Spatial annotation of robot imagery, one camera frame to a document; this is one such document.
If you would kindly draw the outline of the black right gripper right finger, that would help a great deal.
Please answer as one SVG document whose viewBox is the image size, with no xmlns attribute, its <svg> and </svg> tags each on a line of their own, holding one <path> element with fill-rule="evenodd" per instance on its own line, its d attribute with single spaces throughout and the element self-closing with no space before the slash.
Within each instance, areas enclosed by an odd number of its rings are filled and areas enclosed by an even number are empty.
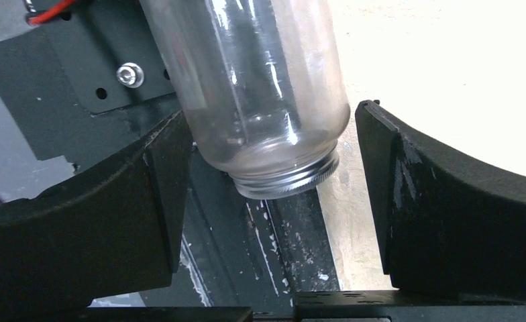
<svg viewBox="0 0 526 322">
<path fill-rule="evenodd" d="M 407 125 L 355 112 L 383 272 L 403 291 L 526 302 L 526 177 Z"/>
</svg>

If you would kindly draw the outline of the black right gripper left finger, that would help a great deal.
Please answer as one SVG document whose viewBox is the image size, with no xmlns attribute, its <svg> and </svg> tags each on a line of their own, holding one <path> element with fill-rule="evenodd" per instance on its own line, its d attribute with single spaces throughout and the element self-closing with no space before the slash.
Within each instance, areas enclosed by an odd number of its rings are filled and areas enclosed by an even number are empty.
<svg viewBox="0 0 526 322">
<path fill-rule="evenodd" d="M 191 147 L 176 112 L 37 197 L 0 205 L 0 321 L 168 286 L 179 263 Z"/>
</svg>

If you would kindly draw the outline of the clear crushed bottle front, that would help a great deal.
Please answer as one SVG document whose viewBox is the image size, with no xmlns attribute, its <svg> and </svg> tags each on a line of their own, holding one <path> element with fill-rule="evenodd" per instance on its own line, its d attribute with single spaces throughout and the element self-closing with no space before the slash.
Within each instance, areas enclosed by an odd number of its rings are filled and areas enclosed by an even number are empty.
<svg viewBox="0 0 526 322">
<path fill-rule="evenodd" d="M 142 1 L 205 161 L 251 199 L 339 165 L 350 105 L 326 1 Z"/>
</svg>

